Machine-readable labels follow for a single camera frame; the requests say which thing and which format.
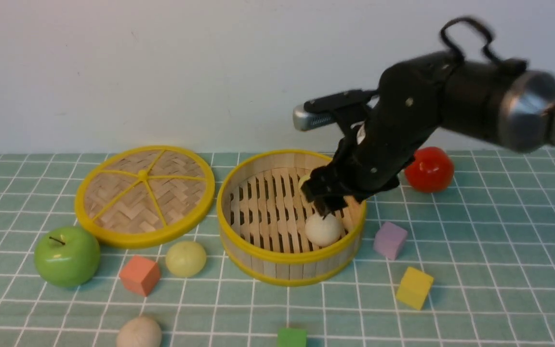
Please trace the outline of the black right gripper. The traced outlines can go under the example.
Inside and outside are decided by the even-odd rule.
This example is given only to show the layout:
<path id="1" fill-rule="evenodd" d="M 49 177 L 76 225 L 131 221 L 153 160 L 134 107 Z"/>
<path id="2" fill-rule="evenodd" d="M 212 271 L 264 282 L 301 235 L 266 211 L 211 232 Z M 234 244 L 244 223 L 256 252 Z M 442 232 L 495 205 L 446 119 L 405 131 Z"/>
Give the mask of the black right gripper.
<path id="1" fill-rule="evenodd" d="M 330 163 L 313 169 L 302 192 L 322 216 L 399 185 L 398 173 L 440 125 L 443 87 L 459 60 L 439 51 L 385 69 L 363 125 L 344 134 Z"/>

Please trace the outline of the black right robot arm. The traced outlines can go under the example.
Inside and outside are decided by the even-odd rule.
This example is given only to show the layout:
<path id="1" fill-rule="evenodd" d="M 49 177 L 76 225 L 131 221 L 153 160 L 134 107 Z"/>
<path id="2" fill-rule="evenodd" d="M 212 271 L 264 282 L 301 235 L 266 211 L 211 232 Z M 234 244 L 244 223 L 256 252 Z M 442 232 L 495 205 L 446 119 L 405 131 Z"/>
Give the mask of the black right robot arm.
<path id="1" fill-rule="evenodd" d="M 525 61 L 460 61 L 430 53 L 386 69 L 374 90 L 349 90 L 295 108 L 300 131 L 337 123 L 329 164 L 302 184 L 320 215 L 399 185 L 398 175 L 438 128 L 518 153 L 555 147 L 555 76 Z"/>

